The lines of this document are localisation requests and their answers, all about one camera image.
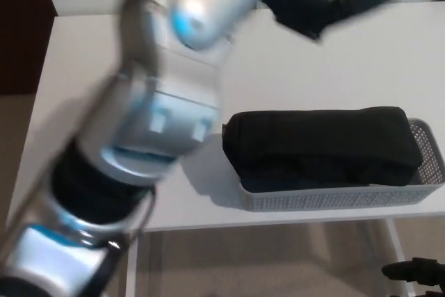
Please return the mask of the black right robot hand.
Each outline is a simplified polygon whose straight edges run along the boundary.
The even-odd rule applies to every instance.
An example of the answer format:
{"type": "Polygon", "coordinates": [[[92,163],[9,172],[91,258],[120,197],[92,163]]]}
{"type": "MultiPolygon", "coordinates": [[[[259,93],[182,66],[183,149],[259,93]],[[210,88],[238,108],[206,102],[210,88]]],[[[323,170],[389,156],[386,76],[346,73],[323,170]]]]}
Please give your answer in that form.
{"type": "Polygon", "coordinates": [[[440,292],[426,291],[423,296],[444,296],[444,264],[436,259],[413,257],[410,261],[387,264],[382,274],[395,281],[416,282],[423,286],[440,288],[440,292]]]}

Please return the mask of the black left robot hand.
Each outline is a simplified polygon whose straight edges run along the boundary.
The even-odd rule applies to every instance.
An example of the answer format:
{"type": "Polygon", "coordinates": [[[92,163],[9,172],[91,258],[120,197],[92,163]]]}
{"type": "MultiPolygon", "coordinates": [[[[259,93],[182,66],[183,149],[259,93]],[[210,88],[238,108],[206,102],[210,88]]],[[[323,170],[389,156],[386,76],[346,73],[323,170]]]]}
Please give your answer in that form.
{"type": "Polygon", "coordinates": [[[363,15],[393,0],[261,0],[275,21],[311,40],[329,26],[363,15]]]}

